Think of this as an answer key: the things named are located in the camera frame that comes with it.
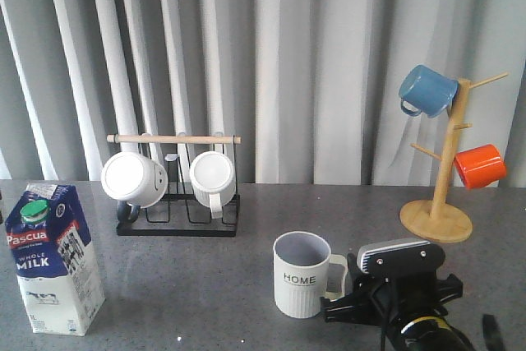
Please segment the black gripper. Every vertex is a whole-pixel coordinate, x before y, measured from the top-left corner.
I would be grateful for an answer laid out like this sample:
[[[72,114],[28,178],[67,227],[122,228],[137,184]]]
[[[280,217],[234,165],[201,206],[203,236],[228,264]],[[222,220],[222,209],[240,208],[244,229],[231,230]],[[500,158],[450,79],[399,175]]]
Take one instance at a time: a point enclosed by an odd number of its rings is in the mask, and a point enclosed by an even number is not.
[[[327,322],[393,326],[404,319],[443,317],[448,314],[444,304],[463,296],[462,281],[455,275],[439,279],[434,267],[394,275],[386,274],[384,263],[371,273],[365,272],[352,253],[347,261],[352,292],[333,301],[321,299]]]

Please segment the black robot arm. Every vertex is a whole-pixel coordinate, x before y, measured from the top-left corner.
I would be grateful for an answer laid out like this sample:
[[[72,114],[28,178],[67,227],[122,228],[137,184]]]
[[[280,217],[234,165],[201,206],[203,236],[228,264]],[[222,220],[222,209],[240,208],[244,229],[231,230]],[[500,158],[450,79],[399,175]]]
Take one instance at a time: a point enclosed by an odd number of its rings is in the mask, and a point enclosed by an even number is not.
[[[347,322],[381,329],[381,349],[389,340],[396,350],[472,350],[473,345],[450,325],[444,304],[463,296],[455,275],[437,277],[445,253],[435,244],[377,252],[349,267],[352,292],[321,299],[327,322]]]

